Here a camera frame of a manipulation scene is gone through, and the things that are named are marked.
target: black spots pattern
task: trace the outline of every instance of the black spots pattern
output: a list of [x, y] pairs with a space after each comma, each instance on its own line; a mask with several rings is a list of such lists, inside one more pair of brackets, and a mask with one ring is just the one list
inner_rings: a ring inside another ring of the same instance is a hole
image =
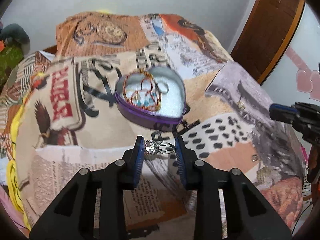
[[199, 138], [199, 139], [194, 139], [194, 140], [192, 141], [192, 143], [193, 143], [193, 144], [196, 144], [196, 143], [200, 143], [201, 141], [202, 141], [201, 138]]
[[207, 133], [207, 134], [208, 133], [213, 133], [213, 132], [214, 132], [214, 129], [208, 129], [208, 130], [205, 131], [205, 133]]
[[207, 158], [209, 156], [209, 153], [200, 153], [199, 158]]
[[218, 140], [218, 137], [219, 137], [219, 135], [212, 135], [212, 136], [209, 136], [209, 139], [212, 141], [216, 141], [216, 140]]
[[205, 146], [204, 143], [203, 143], [203, 144], [198, 144], [198, 145], [196, 146], [196, 149], [197, 149], [197, 150], [201, 150], [201, 149], [204, 148], [204, 146]]
[[213, 147], [214, 147], [215, 149], [221, 149], [221, 148], [223, 147], [223, 144], [222, 144], [222, 143], [215, 143], [215, 144], [213, 145]]
[[228, 117], [228, 123], [230, 125], [234, 125], [235, 124], [234, 121], [232, 120], [231, 116]]
[[193, 132], [193, 133], [190, 133], [188, 137], [189, 137], [189, 138], [193, 138], [193, 137], [196, 137], [196, 136], [197, 136], [197, 133], [196, 133], [196, 132]]
[[211, 124], [209, 123], [209, 124], [203, 125], [201, 128], [202, 128], [202, 129], [206, 129], [206, 128], [209, 128], [210, 126], [211, 126]]

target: patterned blanket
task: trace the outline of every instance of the patterned blanket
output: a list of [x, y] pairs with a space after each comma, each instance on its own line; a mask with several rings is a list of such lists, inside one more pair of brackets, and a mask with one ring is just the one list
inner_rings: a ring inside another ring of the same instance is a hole
[[[56, 37], [55, 59], [30, 56], [16, 72], [23, 79], [2, 97], [3, 149], [15, 160], [7, 177], [19, 189], [11, 187], [10, 197], [30, 227], [80, 168], [106, 167], [138, 135], [171, 143], [182, 135], [215, 168], [240, 168], [289, 227], [295, 222], [305, 169], [300, 143], [291, 127], [270, 120], [269, 96], [210, 32], [178, 15], [86, 12], [58, 25]], [[154, 66], [172, 68], [186, 87], [187, 111], [170, 133], [129, 122], [114, 99], [121, 76]], [[174, 154], [145, 156], [137, 189], [124, 192], [128, 237], [172, 239], [180, 228], [177, 239], [191, 239], [195, 199], [180, 184]], [[95, 234], [98, 227], [97, 218]]]

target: white foam insert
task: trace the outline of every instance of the white foam insert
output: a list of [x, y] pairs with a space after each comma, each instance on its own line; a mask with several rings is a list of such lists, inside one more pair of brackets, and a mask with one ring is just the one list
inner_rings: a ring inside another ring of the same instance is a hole
[[[175, 80], [167, 77], [154, 77], [154, 79], [158, 83], [161, 91], [167, 90], [163, 82], [167, 83], [169, 87], [168, 93], [161, 95], [160, 109], [155, 113], [161, 116], [167, 116], [172, 118], [179, 118], [180, 116], [182, 116], [184, 111], [183, 91], [181, 91], [180, 87], [175, 82]], [[130, 98], [133, 91], [136, 90], [137, 88], [139, 90], [141, 89], [140, 81], [127, 84], [126, 85], [126, 91], [128, 91], [127, 98]], [[142, 88], [150, 89], [150, 83], [144, 82], [142, 84]], [[143, 96], [141, 96], [140, 101], [143, 104], [144, 102]]]

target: metal screw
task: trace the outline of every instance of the metal screw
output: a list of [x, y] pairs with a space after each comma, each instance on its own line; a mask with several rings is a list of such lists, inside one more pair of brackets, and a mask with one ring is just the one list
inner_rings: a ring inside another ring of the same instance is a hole
[[122, 166], [122, 165], [124, 165], [124, 160], [116, 160], [116, 165], [117, 165], [117, 166]]
[[241, 174], [241, 171], [239, 169], [237, 169], [237, 168], [232, 169], [231, 172], [232, 172], [232, 174], [234, 174], [236, 176]]
[[197, 166], [201, 167], [201, 166], [203, 166], [203, 165], [204, 165], [204, 161], [196, 160], [196, 161], [195, 161], [195, 165], [197, 165]]
[[256, 155], [256, 154], [252, 155], [251, 160], [252, 160], [253, 162], [256, 162], [258, 159], [259, 159], [259, 158], [258, 158], [258, 155]]
[[79, 170], [80, 175], [86, 175], [88, 173], [88, 169], [87, 168], [82, 168], [81, 170]]

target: pink fabric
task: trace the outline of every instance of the pink fabric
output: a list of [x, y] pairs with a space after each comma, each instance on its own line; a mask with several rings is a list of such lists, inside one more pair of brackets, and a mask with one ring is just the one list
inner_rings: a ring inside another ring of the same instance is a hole
[[292, 47], [288, 47], [285, 54], [292, 60], [292, 62], [297, 66], [298, 69], [302, 69], [306, 72], [308, 78], [310, 78], [311, 70], [308, 65], [303, 61], [302, 58], [295, 52]]
[[302, 145], [301, 145], [301, 149], [302, 149], [303, 157], [306, 160], [306, 163], [308, 163], [308, 154], [306, 152], [306, 149]]
[[320, 101], [320, 74], [318, 71], [312, 71], [311, 80], [313, 84], [313, 89], [310, 92], [310, 99]]
[[297, 91], [310, 93], [313, 90], [313, 84], [307, 72], [299, 69], [297, 72]]
[[9, 214], [10, 218], [12, 219], [12, 221], [23, 232], [22, 229], [26, 229], [24, 227], [23, 215], [14, 208], [14, 206], [11, 203], [11, 200], [10, 200], [9, 196], [4, 191], [2, 186], [0, 186], [0, 201], [1, 201], [4, 209], [6, 210], [6, 212]]

